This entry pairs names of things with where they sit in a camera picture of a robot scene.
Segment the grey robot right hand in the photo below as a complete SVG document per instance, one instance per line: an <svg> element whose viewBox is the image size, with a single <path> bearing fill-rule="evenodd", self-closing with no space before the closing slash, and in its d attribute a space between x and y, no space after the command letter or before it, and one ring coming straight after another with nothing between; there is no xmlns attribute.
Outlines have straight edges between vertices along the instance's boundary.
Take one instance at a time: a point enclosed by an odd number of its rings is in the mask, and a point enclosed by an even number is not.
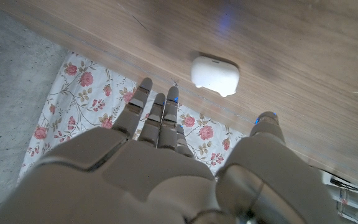
<svg viewBox="0 0 358 224"><path fill-rule="evenodd" d="M178 89L142 80L110 129L93 128L45 154L0 207L0 223L337 223L319 172L262 113L212 173L177 123Z"/></svg>

